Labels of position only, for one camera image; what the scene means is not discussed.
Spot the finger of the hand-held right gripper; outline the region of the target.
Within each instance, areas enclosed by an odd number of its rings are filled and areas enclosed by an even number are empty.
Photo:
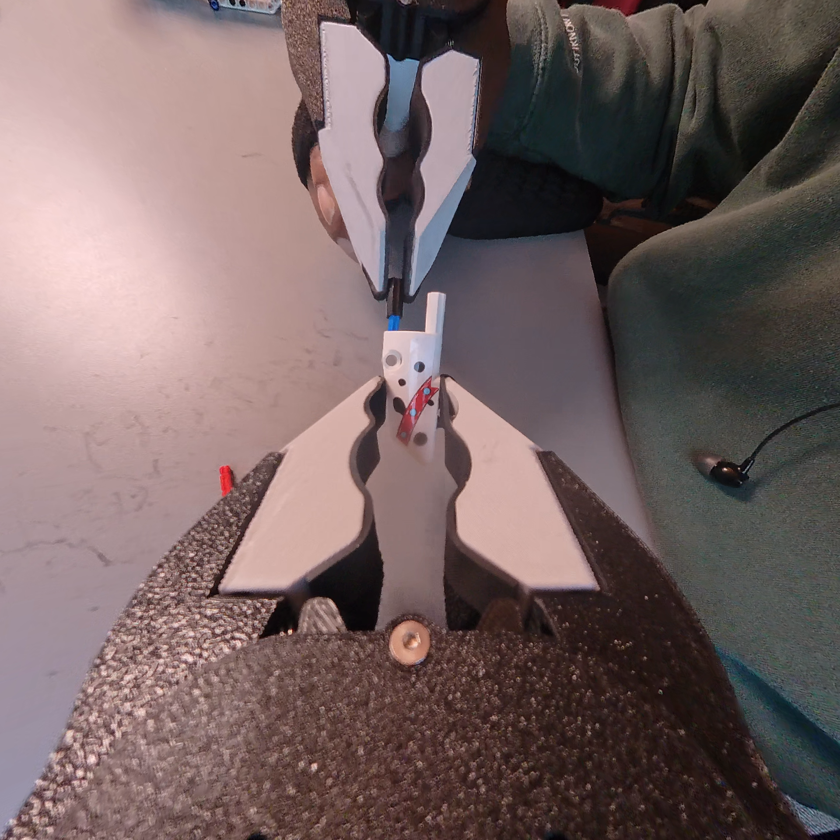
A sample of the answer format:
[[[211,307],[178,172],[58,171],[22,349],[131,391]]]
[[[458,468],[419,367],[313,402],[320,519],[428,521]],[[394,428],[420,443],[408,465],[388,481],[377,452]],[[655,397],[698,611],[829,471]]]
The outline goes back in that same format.
[[[324,125],[322,161],[351,245],[375,298],[387,286],[384,159],[375,118],[387,82],[386,58],[351,24],[319,27]]]
[[[478,58],[448,49],[421,63],[413,113],[421,147],[413,174],[408,300],[414,299],[432,267],[476,167],[479,92]]]

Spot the black earbud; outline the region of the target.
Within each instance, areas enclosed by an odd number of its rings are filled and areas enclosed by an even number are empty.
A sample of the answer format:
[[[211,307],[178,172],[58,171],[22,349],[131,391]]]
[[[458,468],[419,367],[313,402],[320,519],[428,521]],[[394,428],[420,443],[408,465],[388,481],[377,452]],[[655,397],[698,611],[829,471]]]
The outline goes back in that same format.
[[[735,463],[718,455],[699,452],[693,454],[692,463],[704,477],[720,486],[741,488],[749,481],[749,472],[755,463],[755,456]]]

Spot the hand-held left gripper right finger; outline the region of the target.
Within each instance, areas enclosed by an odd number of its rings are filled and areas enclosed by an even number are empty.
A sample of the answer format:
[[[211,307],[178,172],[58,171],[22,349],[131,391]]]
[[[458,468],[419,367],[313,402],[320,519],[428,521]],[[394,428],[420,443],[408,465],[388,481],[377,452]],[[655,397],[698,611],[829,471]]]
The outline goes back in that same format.
[[[445,579],[465,601],[596,591],[598,584],[536,445],[451,377],[442,380]]]

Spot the person's right forearm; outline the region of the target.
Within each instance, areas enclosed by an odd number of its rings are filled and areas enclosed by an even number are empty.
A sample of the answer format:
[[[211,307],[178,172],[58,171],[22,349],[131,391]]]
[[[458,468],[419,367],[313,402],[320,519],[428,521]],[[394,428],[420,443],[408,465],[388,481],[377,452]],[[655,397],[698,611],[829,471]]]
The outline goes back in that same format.
[[[489,147],[612,198],[666,203],[699,12],[509,2],[511,67]]]

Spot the white spotted toy panel assembly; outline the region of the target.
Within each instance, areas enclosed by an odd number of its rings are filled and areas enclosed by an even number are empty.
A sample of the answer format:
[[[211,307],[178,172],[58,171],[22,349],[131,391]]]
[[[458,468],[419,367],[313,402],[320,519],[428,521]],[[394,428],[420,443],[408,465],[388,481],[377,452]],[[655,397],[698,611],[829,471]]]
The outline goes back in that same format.
[[[434,459],[444,304],[429,302],[424,331],[386,331],[383,374],[394,437],[420,463]]]

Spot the person's right hand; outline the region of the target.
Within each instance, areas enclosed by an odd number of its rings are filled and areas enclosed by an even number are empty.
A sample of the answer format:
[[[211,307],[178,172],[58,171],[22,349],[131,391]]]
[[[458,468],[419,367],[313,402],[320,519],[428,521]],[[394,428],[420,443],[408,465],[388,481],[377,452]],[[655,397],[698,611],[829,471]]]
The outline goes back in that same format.
[[[354,253],[338,202],[323,165],[318,143],[315,143],[310,150],[308,191],[318,219],[328,236],[348,257],[358,263],[359,260]]]

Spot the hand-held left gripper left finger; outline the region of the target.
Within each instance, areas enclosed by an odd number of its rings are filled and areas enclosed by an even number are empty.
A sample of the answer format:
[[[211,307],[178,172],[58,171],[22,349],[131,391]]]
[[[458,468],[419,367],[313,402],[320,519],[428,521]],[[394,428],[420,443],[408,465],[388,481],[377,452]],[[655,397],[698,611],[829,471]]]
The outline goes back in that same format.
[[[295,437],[218,586],[292,592],[357,550],[373,524],[366,483],[380,461],[385,381],[374,377]]]

